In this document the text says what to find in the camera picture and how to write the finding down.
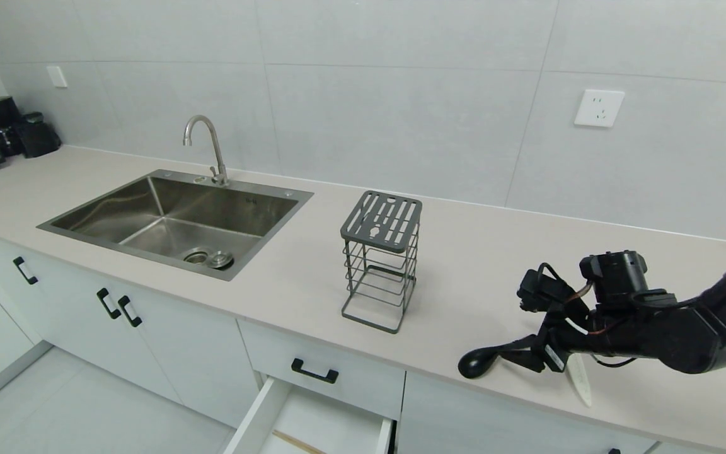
white knife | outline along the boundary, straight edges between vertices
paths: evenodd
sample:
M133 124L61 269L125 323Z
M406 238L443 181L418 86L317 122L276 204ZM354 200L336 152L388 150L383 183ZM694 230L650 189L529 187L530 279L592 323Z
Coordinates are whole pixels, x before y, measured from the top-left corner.
M579 353L571 354L565 371L567 371L568 379L576 388L576 393L581 397L584 405L587 405L588 408L592 407L593 394L590 390L590 380L587 379L587 369L584 368L582 355Z

kitchen sink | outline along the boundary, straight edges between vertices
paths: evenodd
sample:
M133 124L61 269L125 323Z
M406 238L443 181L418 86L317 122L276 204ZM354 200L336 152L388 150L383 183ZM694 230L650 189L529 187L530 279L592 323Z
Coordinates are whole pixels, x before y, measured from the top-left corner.
M230 281L311 196L156 170L38 228Z

coffee maker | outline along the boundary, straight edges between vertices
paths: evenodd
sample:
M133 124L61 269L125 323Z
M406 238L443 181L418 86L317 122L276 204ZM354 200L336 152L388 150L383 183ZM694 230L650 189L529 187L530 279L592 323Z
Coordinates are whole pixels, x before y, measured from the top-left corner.
M12 96L0 96L0 153L16 156L24 153L24 144L18 137L14 125L21 120L18 107Z
M49 123L44 123L41 112L24 114L14 125L15 132L24 147L24 156L37 158L61 147L61 138Z
M0 96L0 152L36 158L61 147L61 139L41 112L22 116L11 96Z

black drawer handle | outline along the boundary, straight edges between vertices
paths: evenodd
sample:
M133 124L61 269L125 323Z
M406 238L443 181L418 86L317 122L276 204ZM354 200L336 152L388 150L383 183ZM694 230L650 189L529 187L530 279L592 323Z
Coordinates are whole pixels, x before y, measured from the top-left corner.
M103 303L103 307L106 308L106 312L112 318L112 320L118 318L122 315L122 313L118 310L111 310L108 307L108 303L106 303L106 296L108 296L108 290L105 287L101 288L100 291L97 292L97 297L99 298L100 302Z
M127 306L127 303L130 303L130 298L127 297L127 295L119 298L119 300L116 302L116 304L119 305L119 308L121 308L122 312L125 313L125 317L127 317L127 321L130 322L130 326L136 328L142 324L142 319L139 316L136 316L136 318L130 318L130 313L127 313L127 310L125 308L125 306Z
M13 264L15 265L16 268L18 268L18 272L21 273L21 276L24 278L24 281L26 281L29 285L32 285L32 284L35 284L36 282L38 282L38 278L37 277L35 277L35 276L27 277L24 274L24 270L21 269L21 265L24 264L24 259L23 258L16 257L15 259L13 259Z
M306 370L302 369L303 365L304 365L304 361L302 359L294 358L293 364L291 364L291 369L293 369L293 371L295 373L300 373L300 374L304 374L306 376L311 376L315 380L325 381L331 385L334 385L335 382L338 380L338 371L329 369L329 372L326 373L326 376L320 376L318 374L312 373L311 371L306 371Z

light switch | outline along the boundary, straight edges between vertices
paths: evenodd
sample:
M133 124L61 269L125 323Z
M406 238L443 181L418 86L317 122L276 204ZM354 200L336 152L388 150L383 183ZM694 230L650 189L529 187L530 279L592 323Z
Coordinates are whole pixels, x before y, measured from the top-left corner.
M584 90L582 105L576 112L574 124L611 127L623 103L622 91Z
M47 72L49 78L52 80L52 85L58 88L66 88L69 85L66 84L66 78L63 77L63 71L60 66L47 66Z

